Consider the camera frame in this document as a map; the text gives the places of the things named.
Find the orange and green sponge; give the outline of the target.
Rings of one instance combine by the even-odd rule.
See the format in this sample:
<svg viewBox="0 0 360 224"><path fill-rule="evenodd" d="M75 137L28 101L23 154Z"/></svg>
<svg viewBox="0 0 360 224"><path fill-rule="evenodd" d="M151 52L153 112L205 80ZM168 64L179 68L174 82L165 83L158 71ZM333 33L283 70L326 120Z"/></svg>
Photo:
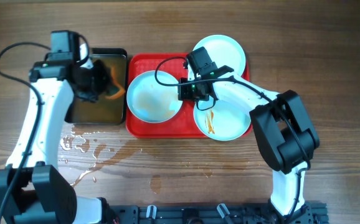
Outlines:
<svg viewBox="0 0 360 224"><path fill-rule="evenodd" d="M120 85L116 77L114 67L110 68L110 87L107 90L105 98L108 100L115 100L122 97L126 93L125 88Z"/></svg>

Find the light blue plate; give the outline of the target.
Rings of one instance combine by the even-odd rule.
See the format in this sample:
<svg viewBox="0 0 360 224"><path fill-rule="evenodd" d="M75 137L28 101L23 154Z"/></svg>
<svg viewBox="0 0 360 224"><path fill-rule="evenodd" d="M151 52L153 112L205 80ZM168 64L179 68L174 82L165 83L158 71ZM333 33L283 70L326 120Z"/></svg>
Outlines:
<svg viewBox="0 0 360 224"><path fill-rule="evenodd" d="M210 98L195 104L193 117L198 129L218 141L231 141L247 134L251 120L232 104Z"/></svg>
<svg viewBox="0 0 360 224"><path fill-rule="evenodd" d="M126 101L131 113L147 123L162 123L181 109L178 80L163 71L150 70L138 75L129 85Z"/></svg>
<svg viewBox="0 0 360 224"><path fill-rule="evenodd" d="M216 68L210 68L208 73L216 72L223 66L232 68L233 72L228 72L222 78L231 75L246 79L244 72L247 71L246 55L241 45L233 38L226 35L210 35L200 40L193 48L197 50L204 47L215 63Z"/></svg>

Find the light blue plate top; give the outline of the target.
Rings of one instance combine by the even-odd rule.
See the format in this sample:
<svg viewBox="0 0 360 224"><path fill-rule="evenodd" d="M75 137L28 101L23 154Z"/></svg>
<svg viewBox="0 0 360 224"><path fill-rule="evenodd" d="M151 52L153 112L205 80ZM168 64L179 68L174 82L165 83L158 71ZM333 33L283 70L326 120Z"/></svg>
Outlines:
<svg viewBox="0 0 360 224"><path fill-rule="evenodd" d="M222 78L231 75L246 79L244 72L247 71L246 55L241 45L233 38L226 35L210 35L200 40L193 48L197 50L204 47L215 63L216 68L210 68L208 73L216 72L223 66L232 68L233 72L228 72Z"/></svg>

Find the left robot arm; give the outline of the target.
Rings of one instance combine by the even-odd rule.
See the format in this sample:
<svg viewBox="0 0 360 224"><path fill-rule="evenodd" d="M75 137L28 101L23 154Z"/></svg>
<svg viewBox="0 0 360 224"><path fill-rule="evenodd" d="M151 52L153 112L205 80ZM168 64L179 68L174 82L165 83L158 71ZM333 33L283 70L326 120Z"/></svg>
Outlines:
<svg viewBox="0 0 360 224"><path fill-rule="evenodd" d="M96 102L109 83L90 60L86 38L57 30L45 58L36 62L26 85L29 105L18 142L0 169L0 222L116 223L101 197L79 197L57 169L57 147L74 99Z"/></svg>

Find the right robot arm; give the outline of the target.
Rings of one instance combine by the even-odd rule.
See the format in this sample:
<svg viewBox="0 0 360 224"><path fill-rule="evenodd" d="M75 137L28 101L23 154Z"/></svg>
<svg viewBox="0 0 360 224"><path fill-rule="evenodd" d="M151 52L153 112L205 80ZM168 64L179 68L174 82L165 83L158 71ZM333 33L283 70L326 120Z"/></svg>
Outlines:
<svg viewBox="0 0 360 224"><path fill-rule="evenodd" d="M260 155L273 171L270 204L282 223L296 220L305 204L305 172L320 145L300 96L293 90L265 90L234 75L234 69L227 65L218 67L204 47L187 54L184 61L194 76L181 79L180 100L213 98L250 116Z"/></svg>

